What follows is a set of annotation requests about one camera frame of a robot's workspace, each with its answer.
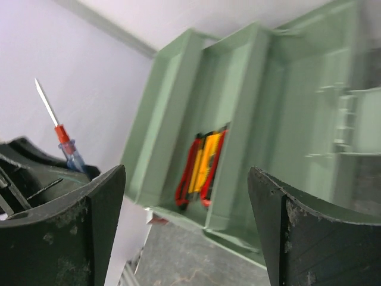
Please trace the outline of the green translucent tool box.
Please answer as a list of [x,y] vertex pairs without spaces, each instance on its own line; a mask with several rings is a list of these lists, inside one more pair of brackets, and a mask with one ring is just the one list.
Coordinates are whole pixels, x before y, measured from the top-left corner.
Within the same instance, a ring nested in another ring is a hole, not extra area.
[[[264,268],[248,171],[349,206],[358,159],[380,154],[367,52],[360,1],[332,1],[276,29],[252,23],[209,47],[185,31],[154,59],[121,160],[126,196]],[[222,127],[211,205],[182,211],[175,191],[189,147]]]

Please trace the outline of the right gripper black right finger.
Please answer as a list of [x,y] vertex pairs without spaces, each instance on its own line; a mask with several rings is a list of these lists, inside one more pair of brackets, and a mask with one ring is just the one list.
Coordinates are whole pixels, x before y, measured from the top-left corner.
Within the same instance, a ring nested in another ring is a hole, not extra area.
[[380,218],[252,167],[248,193],[271,285],[379,285]]

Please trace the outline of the red handle screwdriver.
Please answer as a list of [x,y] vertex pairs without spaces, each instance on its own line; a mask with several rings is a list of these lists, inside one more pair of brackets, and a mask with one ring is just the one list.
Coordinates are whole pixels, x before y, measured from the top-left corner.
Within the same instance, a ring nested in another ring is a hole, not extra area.
[[51,107],[51,104],[48,100],[48,97],[45,95],[45,92],[40,85],[39,81],[37,78],[35,78],[35,85],[36,85],[36,90],[51,118],[54,124],[54,131],[57,135],[57,138],[59,140],[59,149],[63,152],[65,158],[66,158],[66,163],[67,166],[75,171],[81,172],[81,173],[86,173],[86,166],[85,163],[78,152],[76,145],[75,145],[75,140],[71,139],[69,135],[66,132],[66,129],[64,125],[62,125],[59,120],[57,119],[57,116]]

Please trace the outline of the yellow black utility knife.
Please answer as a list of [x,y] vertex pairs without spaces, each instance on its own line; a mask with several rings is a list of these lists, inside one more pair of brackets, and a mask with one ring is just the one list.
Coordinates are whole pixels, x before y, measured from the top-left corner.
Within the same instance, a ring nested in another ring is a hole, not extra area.
[[198,178],[196,182],[196,189],[199,192],[201,192],[201,189],[208,178],[222,134],[222,132],[212,132],[205,139],[201,163],[199,166]]
[[196,189],[196,182],[197,182],[197,178],[198,178],[200,164],[202,161],[202,155],[204,152],[204,145],[205,145],[206,137],[207,136],[204,134],[201,134],[201,133],[198,134],[199,144],[198,144],[195,162],[194,162],[193,171],[192,171],[192,176],[191,176],[190,184],[189,184],[189,188],[188,188],[188,194],[193,194],[195,192],[195,189]]

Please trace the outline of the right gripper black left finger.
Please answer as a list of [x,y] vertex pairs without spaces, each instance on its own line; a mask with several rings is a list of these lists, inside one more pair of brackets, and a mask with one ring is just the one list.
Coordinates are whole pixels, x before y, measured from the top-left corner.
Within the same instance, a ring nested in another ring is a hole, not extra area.
[[1,285],[104,285],[125,182],[118,165],[1,221]]

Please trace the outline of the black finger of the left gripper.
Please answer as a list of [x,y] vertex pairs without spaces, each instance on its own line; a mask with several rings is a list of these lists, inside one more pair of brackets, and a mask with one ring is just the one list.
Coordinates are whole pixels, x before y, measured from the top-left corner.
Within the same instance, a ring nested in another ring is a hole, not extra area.
[[28,138],[1,142],[1,215],[15,216],[78,189],[100,175],[71,170],[65,160],[44,153]]

